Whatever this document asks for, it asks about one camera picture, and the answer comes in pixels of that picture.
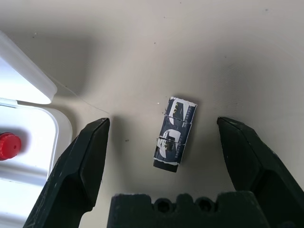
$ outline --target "small rectangular object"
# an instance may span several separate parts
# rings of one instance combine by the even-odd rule
[[[176,172],[192,125],[197,104],[176,97],[169,99],[154,154],[154,167]]]
[[[185,145],[158,138],[154,159],[171,165],[181,162]]]
[[[165,116],[161,128],[160,138],[179,144],[186,144],[190,128],[190,123]]]
[[[170,97],[166,116],[191,123],[197,104],[176,97]]]

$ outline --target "table surface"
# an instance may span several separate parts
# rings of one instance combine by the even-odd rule
[[[234,190],[218,116],[253,127],[304,187],[304,14],[295,0],[24,0],[0,7],[0,29],[53,80],[49,107],[74,137],[111,119],[96,207],[80,227],[106,227],[111,197],[175,200]],[[170,96],[198,103],[177,173],[154,168]]]

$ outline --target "white plastic container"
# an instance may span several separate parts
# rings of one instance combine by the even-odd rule
[[[51,103],[55,84],[0,31],[0,132],[21,139],[20,153],[0,161],[0,227],[23,227],[72,126],[60,111],[17,104]]]

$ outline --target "red cap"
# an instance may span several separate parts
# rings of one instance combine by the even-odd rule
[[[0,134],[0,160],[15,157],[21,149],[21,140],[12,133]]]

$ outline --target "screw hole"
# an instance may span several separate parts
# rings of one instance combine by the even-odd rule
[[[160,202],[157,205],[157,210],[162,212],[162,213],[167,213],[170,210],[170,206],[167,202]]]
[[[208,201],[202,200],[199,202],[199,207],[202,211],[210,211],[211,210],[211,205]]]
[[[214,210],[215,210],[214,203],[206,197],[197,199],[196,204],[198,205],[200,210],[203,212],[214,212]]]
[[[168,199],[158,199],[154,204],[154,208],[164,214],[170,213],[173,211],[172,204]]]

